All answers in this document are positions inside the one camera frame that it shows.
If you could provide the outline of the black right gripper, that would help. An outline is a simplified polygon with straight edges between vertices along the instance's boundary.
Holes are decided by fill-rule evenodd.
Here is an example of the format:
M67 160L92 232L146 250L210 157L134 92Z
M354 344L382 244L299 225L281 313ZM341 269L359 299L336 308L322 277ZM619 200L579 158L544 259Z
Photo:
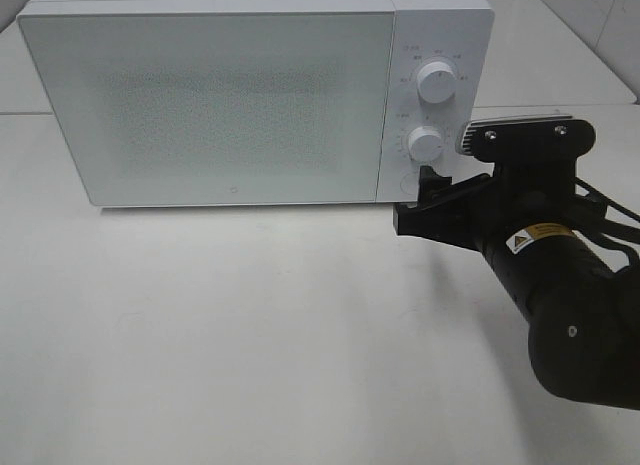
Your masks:
M493 172L454 183L421 166L417 201L393 205L396 235L484 254L495 236L506 239L543 222L567 226L577 158L595 141L589 122L567 114L472 120L461 129L455 150L496 164Z

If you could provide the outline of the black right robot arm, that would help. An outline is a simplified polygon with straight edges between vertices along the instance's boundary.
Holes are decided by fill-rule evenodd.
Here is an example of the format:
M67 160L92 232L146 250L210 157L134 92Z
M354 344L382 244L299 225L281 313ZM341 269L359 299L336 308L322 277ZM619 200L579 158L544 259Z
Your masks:
M424 166L400 236L480 253L528 323L533 372L568 400L639 406L639 217L577 175L596 141L570 115L467 123L460 154L493 170L461 182Z

